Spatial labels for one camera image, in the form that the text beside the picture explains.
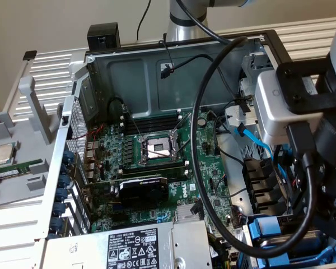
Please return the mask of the metal socket cover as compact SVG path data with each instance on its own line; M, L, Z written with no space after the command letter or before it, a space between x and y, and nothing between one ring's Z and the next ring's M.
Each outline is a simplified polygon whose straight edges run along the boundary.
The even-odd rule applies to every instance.
M170 138L177 138L178 137L178 128L191 116L191 113L184 115L181 120L179 120L178 124L169 131Z

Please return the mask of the silver chipset heatsink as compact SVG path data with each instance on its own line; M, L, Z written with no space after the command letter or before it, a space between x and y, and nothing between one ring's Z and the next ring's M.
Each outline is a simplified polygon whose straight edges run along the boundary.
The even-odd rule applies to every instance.
M182 224L186 222L199 221L199 213L193 214L191 208L193 204L180 205L176 208L176 223Z

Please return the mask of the grey parts rack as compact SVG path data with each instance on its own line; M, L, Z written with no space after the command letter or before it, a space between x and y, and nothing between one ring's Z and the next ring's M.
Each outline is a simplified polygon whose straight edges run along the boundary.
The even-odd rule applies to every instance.
M57 107L55 114L49 115L34 87L32 76L22 77L18 83L18 90L32 110L28 120L14 122L8 112L0 112L0 145L15 144L11 160L0 167L37 159L43 162L30 165L30 174L0 179L0 205L37 197L45 189L62 108Z

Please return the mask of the open grey PC case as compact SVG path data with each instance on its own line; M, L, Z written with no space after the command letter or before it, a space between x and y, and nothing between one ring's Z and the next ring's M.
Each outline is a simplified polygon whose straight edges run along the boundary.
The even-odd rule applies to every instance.
M160 40L152 45L87 52L83 74L75 79L73 93L63 107L44 193L43 234L36 244L40 254L33 269L42 269L51 239L165 222L177 224L176 208L187 204L193 204L191 212L199 213L206 226L212 269L258 269L258 258L281 256L304 237L309 227L319 229L316 205L324 166L316 149L316 130L312 132L307 121L291 123L286 128L289 143L269 146L242 123L232 133L225 116L226 108L233 105L241 106L244 112L250 110L246 101L251 96L239 94L244 56L264 52L273 56L278 66L296 61L290 59L274 32L233 35L227 40L230 45L212 39ZM181 120L191 113L178 128L179 146L191 139L178 160L185 162L186 179L169 180L169 199L157 206L94 206L80 188L121 179L119 169L140 166L139 134L123 133L123 121L129 117L126 109L134 119L176 113ZM199 118L207 121L204 128L198 125ZM65 188L66 211L60 216L63 226L51 231L49 223L55 217L52 210L65 150L75 155L68 174L71 183ZM283 244L255 247L248 225L268 215L253 213L242 174L244 160L272 160L287 206L278 217L294 220L294 157L302 162L306 173L305 217ZM117 213L129 215L129 221L112 222L111 215ZM336 240L328 237L328 246L336 249ZM306 268L334 269L336 263Z

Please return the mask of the silver metal drive cage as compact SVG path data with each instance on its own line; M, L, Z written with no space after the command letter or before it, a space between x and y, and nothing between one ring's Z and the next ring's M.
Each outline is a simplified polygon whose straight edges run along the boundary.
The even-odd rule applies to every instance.
M226 108L225 116L232 133L235 133L235 129L242 123L249 131L258 136L261 141L267 145L271 144L272 137L264 130L260 113L258 109L254 107L254 95L260 73L276 69L277 66L278 63L275 58L264 52L251 53L243 57L241 68L244 75L239 79L239 94L244 97L248 95L251 96L251 98L246 101L250 110L244 112L239 105Z

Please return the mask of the thin metal locking lever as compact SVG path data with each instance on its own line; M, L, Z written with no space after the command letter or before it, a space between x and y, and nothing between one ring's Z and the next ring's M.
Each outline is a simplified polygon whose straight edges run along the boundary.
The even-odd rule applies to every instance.
M130 113L129 109L126 109L126 110L127 110L127 114L128 114L128 116L130 117L130 119L131 119L131 121L132 121L133 125L134 125L134 126L135 126L135 128L136 128L136 131L138 132L138 134L139 134L140 138L142 138L143 136L142 136L142 134L141 134L141 132L140 132L140 130L139 130L139 128L138 128L138 126L137 126L137 124L136 124L136 122L135 122L134 118L133 118L133 116L131 115L131 113Z
M191 139L189 138L187 141L185 141L183 143L182 146L179 147L179 149L177 150L177 155L178 156L183 156L184 155L184 150L187 147L187 145L190 143Z

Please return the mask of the blue plastic disk carrier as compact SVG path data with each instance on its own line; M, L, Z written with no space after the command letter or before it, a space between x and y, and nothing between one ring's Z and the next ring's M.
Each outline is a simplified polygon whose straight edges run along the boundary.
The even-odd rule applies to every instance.
M331 246L319 254L300 258L291 258L287 253L269 259L257 259L258 269L299 269L336 263L336 249Z

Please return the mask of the black graphics card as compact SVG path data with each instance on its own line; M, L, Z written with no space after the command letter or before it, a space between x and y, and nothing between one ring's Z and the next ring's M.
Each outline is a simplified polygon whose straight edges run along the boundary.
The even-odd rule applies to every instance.
M153 175L89 183L80 188L94 206L116 204L123 207L157 206L169 199L169 180Z

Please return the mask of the silver power supply unit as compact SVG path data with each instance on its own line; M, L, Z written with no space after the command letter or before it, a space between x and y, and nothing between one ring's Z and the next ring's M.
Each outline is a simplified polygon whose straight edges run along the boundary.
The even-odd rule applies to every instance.
M203 221L165 222L48 241L42 269L212 269Z

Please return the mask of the CPU socket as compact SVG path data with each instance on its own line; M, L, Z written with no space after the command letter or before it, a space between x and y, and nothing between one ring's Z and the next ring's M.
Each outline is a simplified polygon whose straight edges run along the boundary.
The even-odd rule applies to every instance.
M177 138L170 138L169 131L149 133L137 138L140 151L139 165L148 165L152 161L163 160L175 162L181 159L177 155L179 142Z

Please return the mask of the black plastic block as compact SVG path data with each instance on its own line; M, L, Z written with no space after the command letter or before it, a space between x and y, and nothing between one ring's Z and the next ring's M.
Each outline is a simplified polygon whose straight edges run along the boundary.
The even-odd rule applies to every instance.
M117 22L91 25L87 32L90 51L100 51L121 47Z

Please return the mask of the black RAM slot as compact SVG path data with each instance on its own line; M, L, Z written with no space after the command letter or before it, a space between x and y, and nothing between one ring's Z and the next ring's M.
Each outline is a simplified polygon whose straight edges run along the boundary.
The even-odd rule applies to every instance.
M169 126L173 125L174 123L178 123L179 121L179 115L176 113L173 114L164 114L154 117L145 117L145 118L137 118L132 120L131 117L128 117L123 121L124 126L134 126L136 124L139 128L142 128L143 126Z
M173 125L169 125L169 126L154 125L154 126L143 126L142 128L139 128L139 127L138 128L139 128L141 134L143 134L143 133L171 130L176 125L177 125L177 123L174 123ZM123 133L125 135L136 135L136 134L138 134L135 126L128 126L128 127L124 126Z
M153 178L163 177L170 181L185 180L185 168L168 168L146 171L123 171L122 174L118 174L121 179L137 179L137 178Z
M184 161L178 162L161 162L155 164L141 165L136 168L121 168L118 171L121 174L133 174L133 173L144 173L148 171L158 171L158 170L170 170L170 169L178 169L185 168Z

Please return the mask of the green RAM stick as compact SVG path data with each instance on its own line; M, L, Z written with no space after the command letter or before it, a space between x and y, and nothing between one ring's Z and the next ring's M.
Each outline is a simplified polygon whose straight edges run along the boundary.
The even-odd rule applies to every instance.
M5 167L0 167L0 179L7 179L18 177L25 174L30 174L31 170L29 168L30 165L36 165L42 163L42 159L27 161L25 163L20 164L12 164Z

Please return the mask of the black plastic fan shroud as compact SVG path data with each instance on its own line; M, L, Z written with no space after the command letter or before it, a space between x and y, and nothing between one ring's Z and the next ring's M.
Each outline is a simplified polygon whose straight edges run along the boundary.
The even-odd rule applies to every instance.
M270 158L245 159L242 174L254 214L281 216L286 212L286 200Z

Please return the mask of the silver CPU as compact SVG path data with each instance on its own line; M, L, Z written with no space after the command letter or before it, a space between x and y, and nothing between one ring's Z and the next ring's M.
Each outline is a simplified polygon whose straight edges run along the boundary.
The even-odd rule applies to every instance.
M0 145L0 165L6 164L11 160L14 148L14 143Z

